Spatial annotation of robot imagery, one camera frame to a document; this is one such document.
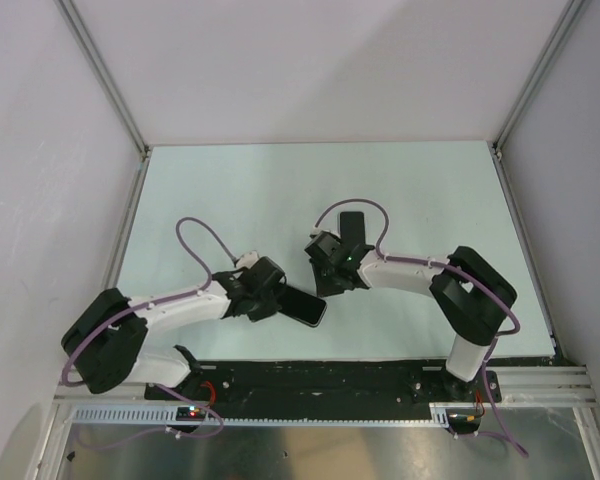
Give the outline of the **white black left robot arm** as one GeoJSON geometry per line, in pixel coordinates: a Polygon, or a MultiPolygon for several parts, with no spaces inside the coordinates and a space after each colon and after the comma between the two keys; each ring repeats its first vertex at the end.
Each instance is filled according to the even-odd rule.
{"type": "Polygon", "coordinates": [[[280,311],[284,271],[252,252],[233,271],[208,273],[199,286],[165,297],[126,297],[117,288],[102,291],[61,339],[68,357],[62,383],[84,385],[92,394],[124,383],[169,388],[181,399],[194,397],[202,376],[194,355],[182,345],[159,346],[172,330],[225,318],[252,322],[280,311]]]}

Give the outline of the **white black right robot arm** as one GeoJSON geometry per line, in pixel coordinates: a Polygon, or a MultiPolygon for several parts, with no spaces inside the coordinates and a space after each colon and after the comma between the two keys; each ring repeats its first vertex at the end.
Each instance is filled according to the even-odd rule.
{"type": "Polygon", "coordinates": [[[435,300],[455,332],[442,376],[444,393],[466,400],[497,339],[520,330],[512,312],[514,287],[474,249],[456,248],[445,258],[387,255],[363,241],[347,242],[316,231],[305,247],[320,297],[356,289],[393,289],[435,300]]]}

